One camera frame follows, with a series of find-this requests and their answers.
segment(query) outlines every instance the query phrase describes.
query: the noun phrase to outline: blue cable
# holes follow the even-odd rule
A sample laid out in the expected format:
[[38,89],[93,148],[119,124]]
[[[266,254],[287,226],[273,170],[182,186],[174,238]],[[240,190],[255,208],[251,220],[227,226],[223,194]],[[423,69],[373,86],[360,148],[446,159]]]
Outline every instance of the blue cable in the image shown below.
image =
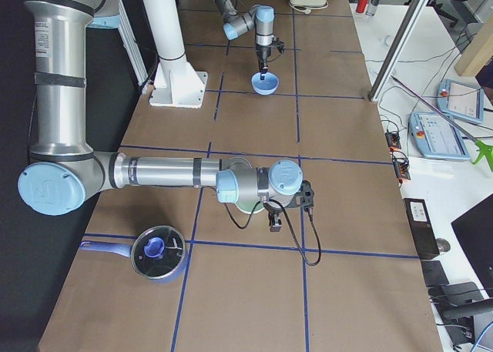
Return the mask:
[[493,321],[491,323],[489,323],[485,329],[483,329],[483,331],[481,332],[481,334],[479,334],[478,339],[476,340],[476,342],[474,343],[474,345],[471,348],[471,352],[474,352],[474,350],[478,346],[479,342],[481,341],[481,338],[486,334],[486,332],[488,331],[488,329],[490,327],[493,327]]

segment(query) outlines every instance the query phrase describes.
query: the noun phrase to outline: black wall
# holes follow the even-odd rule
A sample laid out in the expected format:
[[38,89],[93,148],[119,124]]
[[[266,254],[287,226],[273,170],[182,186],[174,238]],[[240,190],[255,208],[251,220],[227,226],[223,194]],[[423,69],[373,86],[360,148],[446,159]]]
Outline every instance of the black wall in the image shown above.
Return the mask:
[[[137,40],[153,47],[140,0],[123,1]],[[34,351],[97,197],[57,217],[21,201],[17,178],[35,96],[33,20],[22,0],[0,0],[0,20],[0,351]],[[143,55],[149,68],[153,55]],[[117,150],[139,93],[117,30],[87,30],[86,71],[88,143]]]

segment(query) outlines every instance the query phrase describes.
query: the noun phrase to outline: white cable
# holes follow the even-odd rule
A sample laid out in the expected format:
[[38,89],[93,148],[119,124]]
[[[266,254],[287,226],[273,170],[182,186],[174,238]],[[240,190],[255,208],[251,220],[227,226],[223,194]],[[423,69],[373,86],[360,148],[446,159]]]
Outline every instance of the white cable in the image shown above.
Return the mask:
[[325,4],[323,6],[321,6],[321,7],[294,6],[290,2],[290,7],[292,9],[294,9],[295,11],[298,11],[298,12],[302,12],[305,15],[309,15],[311,13],[311,11],[314,10],[314,9],[325,9],[328,6],[329,6],[329,3],[327,3],[327,1],[325,1]]

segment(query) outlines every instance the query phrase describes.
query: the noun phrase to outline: saucepan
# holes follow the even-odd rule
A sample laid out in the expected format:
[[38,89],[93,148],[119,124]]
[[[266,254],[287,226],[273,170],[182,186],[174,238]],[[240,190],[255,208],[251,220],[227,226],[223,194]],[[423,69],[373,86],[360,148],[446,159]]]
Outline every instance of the saucepan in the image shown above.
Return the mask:
[[79,248],[130,257],[133,269],[139,275],[157,283],[175,280],[188,262],[182,234],[166,225],[146,230],[133,245],[85,240]]

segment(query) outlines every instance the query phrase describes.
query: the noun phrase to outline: white desk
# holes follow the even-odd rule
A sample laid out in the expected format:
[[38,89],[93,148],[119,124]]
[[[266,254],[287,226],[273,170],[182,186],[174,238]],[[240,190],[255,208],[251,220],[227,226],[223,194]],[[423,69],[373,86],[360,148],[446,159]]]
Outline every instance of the white desk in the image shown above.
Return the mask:
[[[374,17],[357,14],[354,11],[355,5],[352,5],[351,8],[365,59],[367,61],[383,60],[407,11],[407,7],[381,5],[378,7],[377,14]],[[426,8],[399,60],[429,59],[452,48],[454,48],[454,42],[433,8]],[[456,58],[457,54],[458,50],[454,49],[426,91],[426,85],[438,71],[447,55],[427,62],[400,62],[395,68],[394,76],[420,94],[436,96],[438,83],[451,61],[458,59]],[[367,62],[367,70],[372,83],[376,79],[381,65],[381,62]],[[460,77],[455,72],[453,65],[448,70],[445,78],[457,79],[460,82],[477,85],[474,78]],[[389,80],[386,89],[393,85],[397,84]],[[399,89],[389,90],[381,99],[381,106],[397,113],[406,127],[409,113],[415,103],[415,99]],[[485,106],[491,108],[487,99],[485,99]],[[382,109],[380,111],[381,115],[388,116],[390,120],[401,127],[398,117]],[[415,111],[429,112],[429,109],[425,105],[418,103]],[[491,135],[488,130],[480,129],[464,122],[460,122],[460,124],[465,126],[474,136]],[[483,125],[493,126],[492,113],[485,113]],[[475,159],[478,153],[474,144],[468,140],[465,141],[465,144],[470,155]],[[473,166],[469,162],[424,159],[412,140],[407,142],[406,131],[401,132],[401,145],[402,150],[409,156],[411,167],[411,181],[404,183],[401,187],[402,197],[425,199],[435,237],[444,238],[451,244],[450,252],[437,257],[436,260],[441,261],[451,284],[473,281],[479,288],[482,288],[455,237],[451,222],[493,193],[493,173],[490,171],[486,160],[483,159],[477,166]],[[438,329],[444,351],[452,351],[447,332],[443,327],[438,327]]]

